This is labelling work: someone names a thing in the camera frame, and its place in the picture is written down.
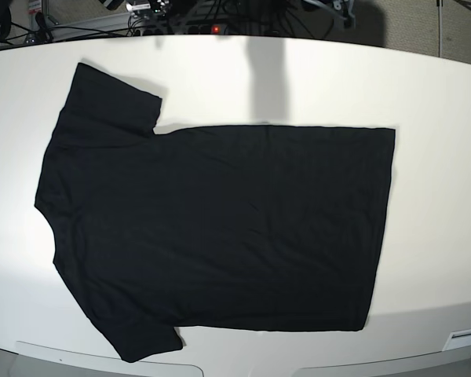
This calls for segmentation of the black T-shirt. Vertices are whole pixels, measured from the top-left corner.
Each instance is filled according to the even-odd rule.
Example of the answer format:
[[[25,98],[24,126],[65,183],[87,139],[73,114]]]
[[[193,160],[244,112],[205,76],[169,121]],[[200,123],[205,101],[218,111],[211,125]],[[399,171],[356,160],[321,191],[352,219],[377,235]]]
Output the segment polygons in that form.
[[[57,272],[121,359],[181,350],[183,327],[363,329],[395,130],[156,134],[161,106],[79,64],[35,196]]]

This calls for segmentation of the black power strip red switch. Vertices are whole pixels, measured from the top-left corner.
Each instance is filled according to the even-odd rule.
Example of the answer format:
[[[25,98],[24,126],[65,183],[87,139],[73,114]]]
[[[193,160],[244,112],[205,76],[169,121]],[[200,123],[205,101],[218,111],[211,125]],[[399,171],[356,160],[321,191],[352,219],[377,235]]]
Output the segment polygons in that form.
[[[227,34],[226,24],[187,24],[183,27],[172,24],[136,24],[128,35],[131,37],[146,35],[224,35]]]

